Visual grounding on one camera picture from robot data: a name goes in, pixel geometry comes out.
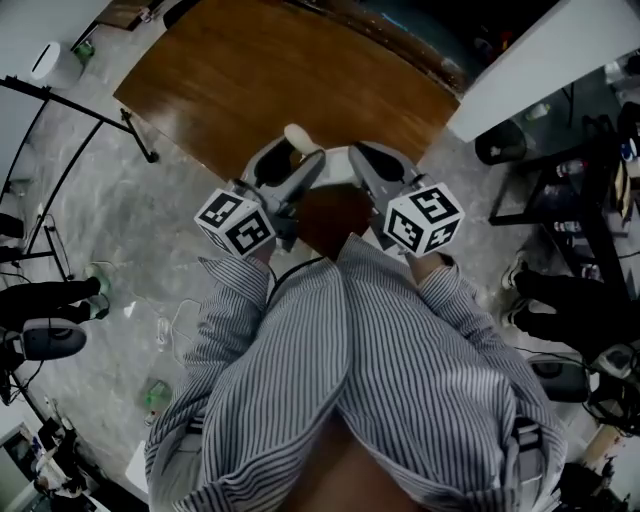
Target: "striped shirt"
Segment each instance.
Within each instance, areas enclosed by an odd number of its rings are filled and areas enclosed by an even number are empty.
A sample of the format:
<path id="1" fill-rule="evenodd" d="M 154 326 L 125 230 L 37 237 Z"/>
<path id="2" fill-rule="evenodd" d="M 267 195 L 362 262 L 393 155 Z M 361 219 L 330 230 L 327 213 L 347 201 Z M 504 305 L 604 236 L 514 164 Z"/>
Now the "striped shirt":
<path id="1" fill-rule="evenodd" d="M 552 490 L 562 429 L 456 266 L 416 286 L 352 235 L 337 262 L 300 269 L 267 301 L 258 260 L 202 262 L 212 293 L 147 443 L 152 510 L 276 509 L 336 413 L 430 510 L 513 510 L 508 445 L 516 417 L 529 418 L 542 432 L 541 496 Z"/>

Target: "wooden tabletop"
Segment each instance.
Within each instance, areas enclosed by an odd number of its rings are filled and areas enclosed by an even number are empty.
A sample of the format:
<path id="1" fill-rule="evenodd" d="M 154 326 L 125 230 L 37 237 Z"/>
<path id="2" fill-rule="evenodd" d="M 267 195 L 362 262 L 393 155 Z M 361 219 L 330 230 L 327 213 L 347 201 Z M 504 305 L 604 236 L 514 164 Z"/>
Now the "wooden tabletop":
<path id="1" fill-rule="evenodd" d="M 115 96 L 225 179 L 289 123 L 325 147 L 370 140 L 417 161 L 457 107 L 377 43 L 276 0 L 202 0 Z"/>

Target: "hand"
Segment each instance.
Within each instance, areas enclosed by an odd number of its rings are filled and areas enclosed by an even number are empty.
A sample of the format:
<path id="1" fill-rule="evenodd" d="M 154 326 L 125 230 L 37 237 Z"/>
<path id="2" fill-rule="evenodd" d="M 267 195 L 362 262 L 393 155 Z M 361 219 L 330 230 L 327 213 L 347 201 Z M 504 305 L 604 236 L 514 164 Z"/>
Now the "hand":
<path id="1" fill-rule="evenodd" d="M 276 249 L 276 239 L 275 237 L 269 240 L 262 247 L 258 247 L 254 252 L 249 254 L 249 256 L 253 256 L 255 259 L 260 260 L 265 265 L 269 265 L 269 260 L 273 255 L 273 251 Z"/>
<path id="2" fill-rule="evenodd" d="M 429 253 L 421 258 L 416 258 L 413 254 L 407 253 L 406 258 L 416 284 L 420 284 L 436 269 L 446 265 L 442 255 L 437 252 Z"/>

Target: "shirt cuff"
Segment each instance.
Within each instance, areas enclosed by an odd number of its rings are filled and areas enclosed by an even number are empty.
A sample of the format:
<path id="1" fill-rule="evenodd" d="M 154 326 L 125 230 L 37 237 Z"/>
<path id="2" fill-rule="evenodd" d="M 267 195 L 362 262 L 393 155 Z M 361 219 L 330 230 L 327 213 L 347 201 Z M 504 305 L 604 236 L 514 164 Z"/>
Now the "shirt cuff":
<path id="1" fill-rule="evenodd" d="M 418 293 L 432 311 L 438 311 L 460 288 L 461 281 L 462 277 L 457 265 L 452 267 L 443 265 L 418 285 Z"/>
<path id="2" fill-rule="evenodd" d="M 271 271 L 257 258 L 225 256 L 218 260 L 198 258 L 206 271 L 223 286 L 253 302 L 262 309 L 267 300 Z"/>

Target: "white cube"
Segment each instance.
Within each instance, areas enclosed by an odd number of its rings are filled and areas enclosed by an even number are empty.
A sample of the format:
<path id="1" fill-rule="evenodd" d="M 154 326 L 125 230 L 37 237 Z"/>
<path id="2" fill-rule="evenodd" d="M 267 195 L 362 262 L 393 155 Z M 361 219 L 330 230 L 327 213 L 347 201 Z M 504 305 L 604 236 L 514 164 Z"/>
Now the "white cube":
<path id="1" fill-rule="evenodd" d="M 222 189 L 211 195 L 194 220 L 214 245 L 239 258 L 276 236 L 258 203 Z"/>
<path id="2" fill-rule="evenodd" d="M 464 211 L 444 183 L 389 201 L 384 232 L 416 256 L 453 240 Z"/>

